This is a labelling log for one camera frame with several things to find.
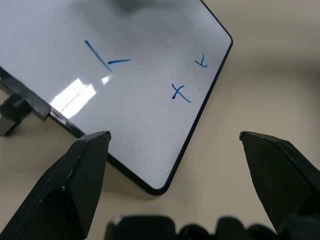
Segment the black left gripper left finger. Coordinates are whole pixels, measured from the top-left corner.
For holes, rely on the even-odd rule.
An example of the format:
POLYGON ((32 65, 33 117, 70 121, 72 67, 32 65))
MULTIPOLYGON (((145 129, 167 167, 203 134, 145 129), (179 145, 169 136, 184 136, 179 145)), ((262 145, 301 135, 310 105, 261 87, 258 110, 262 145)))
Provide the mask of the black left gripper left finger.
POLYGON ((109 131, 84 135, 37 181, 2 240, 84 240, 102 192, 109 131))

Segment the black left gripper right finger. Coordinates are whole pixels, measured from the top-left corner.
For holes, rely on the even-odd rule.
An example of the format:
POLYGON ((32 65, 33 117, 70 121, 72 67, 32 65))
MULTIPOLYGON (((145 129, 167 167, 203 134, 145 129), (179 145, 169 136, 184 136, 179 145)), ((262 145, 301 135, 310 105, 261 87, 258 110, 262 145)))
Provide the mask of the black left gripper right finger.
POLYGON ((289 141, 242 131, 253 186, 277 233, 320 218, 320 171, 289 141))

